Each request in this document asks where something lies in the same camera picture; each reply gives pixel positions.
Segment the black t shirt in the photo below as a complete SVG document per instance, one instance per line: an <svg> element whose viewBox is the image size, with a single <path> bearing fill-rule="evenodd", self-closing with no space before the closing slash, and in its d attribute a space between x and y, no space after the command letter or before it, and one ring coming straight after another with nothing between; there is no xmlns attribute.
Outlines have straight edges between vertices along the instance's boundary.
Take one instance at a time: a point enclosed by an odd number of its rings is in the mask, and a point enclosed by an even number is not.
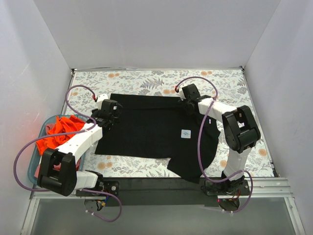
<svg viewBox="0 0 313 235"><path fill-rule="evenodd" d="M179 97L111 94L119 102L119 123L104 133L95 153L165 159L168 170L198 184L202 172L198 163L197 141L203 115L188 115ZM206 119L201 137L201 162L213 162L220 131L215 119Z"/></svg>

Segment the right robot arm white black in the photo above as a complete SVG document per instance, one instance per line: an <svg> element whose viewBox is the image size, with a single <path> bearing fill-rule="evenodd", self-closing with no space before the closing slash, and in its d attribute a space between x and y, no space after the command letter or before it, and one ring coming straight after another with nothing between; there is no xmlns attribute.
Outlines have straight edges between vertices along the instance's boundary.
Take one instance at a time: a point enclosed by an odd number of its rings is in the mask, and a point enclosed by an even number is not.
<svg viewBox="0 0 313 235"><path fill-rule="evenodd" d="M197 141L198 163L202 175L210 183L222 184L221 188L224 193L234 194L239 189L238 180L248 173L245 170L247 158L261 138L251 109L245 105L235 107L221 103L217 100L217 94L214 97L201 96L195 84L182 88L175 86L175 91L192 111L203 115ZM224 137L229 147L227 164L220 180L208 178L201 162L201 137L208 117L223 124Z"/></svg>

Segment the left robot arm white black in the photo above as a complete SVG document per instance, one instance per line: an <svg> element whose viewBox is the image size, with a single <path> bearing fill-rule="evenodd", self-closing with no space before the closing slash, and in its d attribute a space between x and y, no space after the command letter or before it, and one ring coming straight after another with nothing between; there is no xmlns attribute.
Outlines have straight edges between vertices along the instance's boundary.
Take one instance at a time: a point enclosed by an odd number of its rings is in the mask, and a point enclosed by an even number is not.
<svg viewBox="0 0 313 235"><path fill-rule="evenodd" d="M77 171L76 165L104 132L118 122L121 110L122 105L115 100L99 101L98 109L92 111L91 118L83 126L83 133L75 134L60 146L43 152L37 185L63 196L85 188L94 196L100 195L104 190L104 184L99 180L102 175L93 171Z"/></svg>

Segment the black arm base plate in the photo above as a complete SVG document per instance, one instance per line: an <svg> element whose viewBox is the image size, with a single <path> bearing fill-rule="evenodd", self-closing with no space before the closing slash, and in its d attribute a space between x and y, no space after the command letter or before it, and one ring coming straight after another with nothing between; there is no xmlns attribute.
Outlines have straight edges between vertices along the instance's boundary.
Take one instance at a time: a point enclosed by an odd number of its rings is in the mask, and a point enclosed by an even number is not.
<svg viewBox="0 0 313 235"><path fill-rule="evenodd" d="M181 178L105 178L95 190L119 198L123 206L204 205L217 207L218 196L232 197L235 189L216 190L204 178L199 184Z"/></svg>

